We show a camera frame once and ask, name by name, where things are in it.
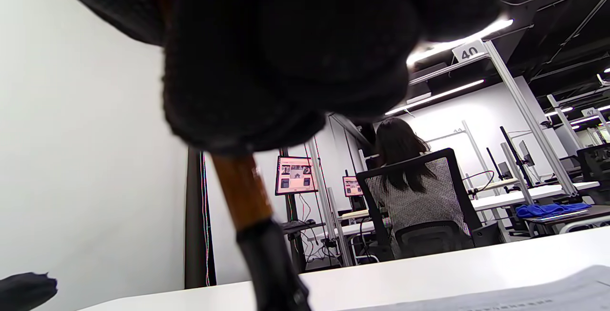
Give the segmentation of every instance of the desk surface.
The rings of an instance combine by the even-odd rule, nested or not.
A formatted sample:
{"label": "desk surface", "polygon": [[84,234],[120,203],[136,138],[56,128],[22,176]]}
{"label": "desk surface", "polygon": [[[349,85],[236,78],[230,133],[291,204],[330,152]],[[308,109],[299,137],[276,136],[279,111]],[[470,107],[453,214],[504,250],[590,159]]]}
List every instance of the desk surface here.
{"label": "desk surface", "polygon": [[[339,311],[511,289],[565,278],[591,265],[610,266],[610,227],[301,274],[315,311]],[[523,255],[529,259],[521,260]],[[536,258],[544,258],[544,264]],[[358,284],[366,293],[355,293]],[[84,311],[255,311],[250,282],[124,298]]]}
{"label": "desk surface", "polygon": [[[591,182],[577,182],[574,186],[578,190],[586,190],[588,188],[593,188],[599,186],[600,183],[597,181]],[[564,190],[560,185],[545,185],[540,187],[534,187],[529,189],[529,193],[532,196],[532,199],[539,200],[541,198],[547,198],[552,196],[559,196],[564,194]],[[475,211],[482,211],[488,209],[494,209],[496,207],[502,207],[512,204],[518,204],[520,202],[525,202],[525,198],[523,197],[523,192],[514,191],[508,194],[501,194],[499,196],[490,196],[481,198],[479,200],[472,201],[473,207],[475,207]]]}
{"label": "desk surface", "polygon": [[560,218],[557,220],[551,220],[551,221],[547,221],[547,222],[528,220],[528,222],[532,222],[535,224],[544,224],[545,226],[554,226],[557,224],[566,224],[566,223],[571,223],[571,222],[592,220],[593,218],[599,218],[602,216],[610,215],[610,206],[606,206],[606,205],[591,205],[591,207],[587,210],[589,211],[588,213],[584,213],[582,215],[578,215],[578,216],[574,216],[574,217],[570,217],[570,218]]}
{"label": "desk surface", "polygon": [[[341,228],[344,232],[344,236],[355,235],[357,233],[360,233],[360,222],[358,222],[357,224],[349,224],[348,226],[344,226]],[[373,224],[373,222],[371,222],[371,221],[363,222],[362,223],[362,233],[369,233],[371,231],[375,231],[375,225]],[[338,235],[339,235],[339,231],[337,229],[335,229],[335,236],[338,236]],[[316,237],[316,239],[321,240],[321,239],[324,239],[324,237],[326,237],[326,234],[324,234],[324,232],[316,233],[315,237]],[[307,238],[307,241],[313,242],[315,240]]]}

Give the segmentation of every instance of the number sign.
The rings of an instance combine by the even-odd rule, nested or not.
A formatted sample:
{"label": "number sign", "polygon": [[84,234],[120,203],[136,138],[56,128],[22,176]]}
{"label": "number sign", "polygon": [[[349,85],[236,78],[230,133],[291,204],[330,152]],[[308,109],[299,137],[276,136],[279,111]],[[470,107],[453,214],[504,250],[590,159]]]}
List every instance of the number sign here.
{"label": "number sign", "polygon": [[453,55],[455,55],[458,62],[466,61],[473,56],[478,56],[485,53],[485,47],[481,40],[475,40],[474,42],[462,44],[461,46],[454,48]]}
{"label": "number sign", "polygon": [[588,109],[584,109],[582,111],[582,115],[585,117],[589,117],[589,116],[595,116],[595,108],[594,107],[590,107]]}

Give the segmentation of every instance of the woman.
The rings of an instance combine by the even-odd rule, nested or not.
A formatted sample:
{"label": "woman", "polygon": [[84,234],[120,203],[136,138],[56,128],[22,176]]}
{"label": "woman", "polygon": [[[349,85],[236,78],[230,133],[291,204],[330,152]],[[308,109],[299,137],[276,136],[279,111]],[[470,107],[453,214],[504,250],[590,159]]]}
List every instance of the woman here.
{"label": "woman", "polygon": [[[419,157],[430,146],[400,118],[388,118],[379,124],[376,146],[383,166]],[[468,226],[456,200],[446,166],[428,162],[409,171],[395,171],[371,178],[368,186],[377,203],[386,206],[392,221],[392,251],[402,257],[395,231],[433,221],[453,221],[470,237]]]}

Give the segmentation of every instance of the long dark hair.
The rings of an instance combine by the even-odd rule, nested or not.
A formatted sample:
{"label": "long dark hair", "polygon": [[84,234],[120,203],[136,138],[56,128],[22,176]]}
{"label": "long dark hair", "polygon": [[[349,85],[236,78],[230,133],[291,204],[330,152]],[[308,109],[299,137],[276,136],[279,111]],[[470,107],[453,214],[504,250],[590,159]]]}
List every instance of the long dark hair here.
{"label": "long dark hair", "polygon": [[[385,165],[392,165],[418,157],[420,153],[430,150],[430,146],[419,138],[413,129],[400,118],[388,118],[379,124],[376,136],[377,153]],[[421,177],[436,179],[436,175],[425,165],[409,171],[397,171],[384,174],[384,189],[387,191],[387,181],[395,188],[405,191],[408,188],[425,192],[426,188],[421,183]]]}

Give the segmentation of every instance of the ceiling light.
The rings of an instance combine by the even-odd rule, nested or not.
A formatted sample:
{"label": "ceiling light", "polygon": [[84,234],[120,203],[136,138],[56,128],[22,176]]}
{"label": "ceiling light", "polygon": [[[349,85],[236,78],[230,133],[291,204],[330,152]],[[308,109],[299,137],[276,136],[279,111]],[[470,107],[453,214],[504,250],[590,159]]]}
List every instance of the ceiling light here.
{"label": "ceiling light", "polygon": [[420,100],[418,102],[414,102],[414,103],[407,104],[405,106],[397,107],[396,109],[393,109],[393,110],[390,110],[390,111],[386,112],[386,114],[392,114],[392,113],[400,112],[400,111],[403,111],[403,110],[407,110],[407,109],[409,109],[411,107],[418,106],[418,105],[421,105],[423,103],[427,103],[427,102],[429,102],[431,100],[444,97],[444,96],[449,95],[451,93],[455,93],[455,92],[458,92],[458,91],[461,91],[461,90],[465,90],[466,88],[473,87],[473,86],[478,85],[478,84],[480,84],[480,83],[482,83],[484,81],[485,80],[479,80],[479,81],[471,82],[468,85],[464,85],[462,87],[454,88],[453,90],[450,90],[450,91],[447,91],[447,92],[442,92],[442,93],[437,94],[435,96],[431,96],[430,98],[425,98],[425,99]]}
{"label": "ceiling light", "polygon": [[587,120],[594,120],[595,118],[597,118],[597,116],[593,116],[593,117],[587,117],[587,118],[583,118],[581,120],[574,120],[573,122],[570,122],[571,125],[574,124],[578,124],[578,123],[582,123],[582,122],[586,122]]}
{"label": "ceiling light", "polygon": [[473,42],[475,40],[479,40],[493,32],[509,27],[512,24],[513,20],[497,20],[490,24],[485,29],[470,35],[468,37],[462,38],[461,40],[452,40],[451,42],[441,42],[435,43],[429,47],[427,50],[421,52],[414,52],[409,55],[407,58],[407,64],[413,64],[415,62],[421,61],[426,57],[431,57],[432,55],[436,55],[440,52],[444,52],[446,50],[451,50],[455,47],[459,47],[462,44]]}
{"label": "ceiling light", "polygon": [[[573,107],[566,107],[565,109],[561,109],[562,112],[569,112],[572,111],[574,108]],[[544,116],[545,117],[550,117],[557,114],[557,111],[553,111],[553,112],[549,112],[549,113],[545,113]]]}

